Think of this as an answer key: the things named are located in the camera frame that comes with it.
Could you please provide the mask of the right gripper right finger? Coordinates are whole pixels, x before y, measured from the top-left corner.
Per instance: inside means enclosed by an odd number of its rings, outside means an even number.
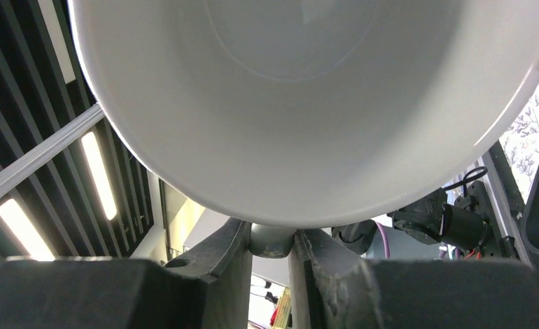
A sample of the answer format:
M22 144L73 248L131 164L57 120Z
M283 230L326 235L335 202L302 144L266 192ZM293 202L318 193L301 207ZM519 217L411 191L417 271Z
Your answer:
M297 328L539 328L539 277L493 260L367 260L321 230L295 233Z

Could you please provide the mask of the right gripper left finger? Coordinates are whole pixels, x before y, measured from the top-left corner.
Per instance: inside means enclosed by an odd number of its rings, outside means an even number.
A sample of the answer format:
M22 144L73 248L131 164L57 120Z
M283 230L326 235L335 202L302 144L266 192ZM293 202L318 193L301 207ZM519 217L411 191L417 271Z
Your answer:
M164 265L148 259L0 264L0 328L245 328L251 225L225 224Z

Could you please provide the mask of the light blue mug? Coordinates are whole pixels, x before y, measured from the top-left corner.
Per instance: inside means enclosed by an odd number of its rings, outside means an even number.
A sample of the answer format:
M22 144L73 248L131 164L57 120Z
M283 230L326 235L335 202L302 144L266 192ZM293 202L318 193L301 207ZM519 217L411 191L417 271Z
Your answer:
M539 1L70 1L134 156L252 223L341 226L480 158L539 83Z

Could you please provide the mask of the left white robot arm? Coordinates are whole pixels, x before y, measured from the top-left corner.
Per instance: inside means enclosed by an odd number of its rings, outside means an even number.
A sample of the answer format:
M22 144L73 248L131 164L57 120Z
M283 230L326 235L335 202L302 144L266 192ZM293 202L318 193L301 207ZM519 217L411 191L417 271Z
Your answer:
M363 258L474 260L519 257L504 233L481 181L464 186L454 200L445 188L376 219L337 226L331 236Z

